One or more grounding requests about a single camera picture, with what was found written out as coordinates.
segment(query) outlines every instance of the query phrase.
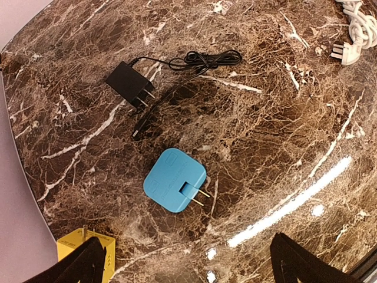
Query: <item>coiled white cable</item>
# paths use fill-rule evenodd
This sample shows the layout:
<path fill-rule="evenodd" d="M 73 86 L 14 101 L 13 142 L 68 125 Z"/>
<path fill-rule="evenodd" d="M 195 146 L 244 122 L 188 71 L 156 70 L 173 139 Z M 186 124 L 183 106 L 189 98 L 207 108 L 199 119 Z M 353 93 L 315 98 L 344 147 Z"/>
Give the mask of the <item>coiled white cable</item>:
<path fill-rule="evenodd" d="M 351 65 L 356 62 L 361 49 L 368 49 L 377 45 L 377 20 L 371 15 L 365 15 L 360 11 L 360 0 L 335 0 L 343 5 L 343 12 L 349 16 L 349 35 L 353 41 L 350 45 L 334 45 L 331 56 L 342 60 L 342 65 Z"/>

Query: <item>yellow plug adapter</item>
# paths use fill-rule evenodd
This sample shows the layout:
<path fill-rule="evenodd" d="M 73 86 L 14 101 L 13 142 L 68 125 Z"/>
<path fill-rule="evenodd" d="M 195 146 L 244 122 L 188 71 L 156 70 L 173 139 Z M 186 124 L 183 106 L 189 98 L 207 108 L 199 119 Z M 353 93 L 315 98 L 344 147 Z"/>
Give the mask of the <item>yellow plug adapter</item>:
<path fill-rule="evenodd" d="M 88 231 L 86 225 L 57 240 L 58 260 L 61 261 L 90 237 L 97 237 L 100 239 L 102 247 L 106 248 L 102 283 L 108 283 L 115 273 L 115 239 L 94 231 Z"/>

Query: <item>black cable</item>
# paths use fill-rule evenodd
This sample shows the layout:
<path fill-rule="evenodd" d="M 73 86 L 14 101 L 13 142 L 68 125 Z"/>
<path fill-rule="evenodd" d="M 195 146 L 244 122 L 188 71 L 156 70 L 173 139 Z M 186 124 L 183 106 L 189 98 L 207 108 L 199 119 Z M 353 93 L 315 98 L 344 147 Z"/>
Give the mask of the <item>black cable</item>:
<path fill-rule="evenodd" d="M 140 130 L 144 127 L 145 123 L 147 122 L 147 120 L 149 119 L 153 111 L 156 110 L 158 106 L 161 105 L 161 103 L 163 103 L 168 98 L 170 98 L 176 92 L 176 90 L 178 90 L 182 85 L 184 85 L 188 81 L 191 81 L 192 79 L 200 75 L 203 75 L 209 69 L 216 69 L 219 66 L 236 65 L 242 61 L 242 55 L 236 50 L 227 50 L 217 55 L 207 55 L 207 54 L 202 54 L 196 51 L 190 51 L 187 53 L 184 59 L 173 58 L 169 62 L 167 62 L 167 61 L 162 61 L 162 60 L 150 58 L 150 57 L 138 57 L 136 59 L 133 59 L 129 63 L 129 65 L 133 67 L 141 59 L 147 59 L 147 60 L 152 60 L 155 62 L 160 62 L 162 64 L 166 64 L 173 71 L 187 71 L 187 70 L 194 69 L 196 73 L 192 75 L 191 77 L 182 81 L 176 87 L 174 87 L 171 91 L 169 91 L 166 95 L 164 95 L 158 102 L 156 102 L 155 105 L 153 105 L 152 108 L 150 108 L 150 110 L 145 113 L 145 115 L 143 115 L 143 117 L 139 120 L 139 122 L 134 127 L 134 133 L 132 135 L 133 137 L 135 137 L 140 132 Z"/>

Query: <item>marble countertop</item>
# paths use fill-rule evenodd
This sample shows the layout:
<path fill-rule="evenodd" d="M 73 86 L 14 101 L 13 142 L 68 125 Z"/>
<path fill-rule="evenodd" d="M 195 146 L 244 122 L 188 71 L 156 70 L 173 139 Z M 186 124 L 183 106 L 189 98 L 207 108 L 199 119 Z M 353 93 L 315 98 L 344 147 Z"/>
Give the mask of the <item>marble countertop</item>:
<path fill-rule="evenodd" d="M 2 53 L 16 143 L 54 236 L 88 224 L 115 237 L 113 282 L 273 282 L 276 232 L 349 270 L 377 244 L 377 53 L 330 58 L 345 24 L 328 0 L 54 1 Z M 242 64 L 186 84 L 130 137 L 142 113 L 104 83 L 120 61 L 230 48 Z M 157 98 L 189 75 L 136 69 Z M 203 208 L 175 215 L 144 194 L 169 147 L 206 167 Z"/>

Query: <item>blue plug adapter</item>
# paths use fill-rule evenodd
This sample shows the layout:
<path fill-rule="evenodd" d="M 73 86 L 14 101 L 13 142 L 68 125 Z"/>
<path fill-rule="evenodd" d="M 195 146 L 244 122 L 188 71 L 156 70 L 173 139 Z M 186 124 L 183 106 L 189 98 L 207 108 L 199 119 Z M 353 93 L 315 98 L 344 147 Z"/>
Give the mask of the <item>blue plug adapter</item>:
<path fill-rule="evenodd" d="M 144 180 L 144 191 L 148 197 L 170 212 L 183 211 L 198 192 L 208 198 L 200 187 L 207 177 L 206 169 L 179 149 L 167 149 L 158 158 Z"/>

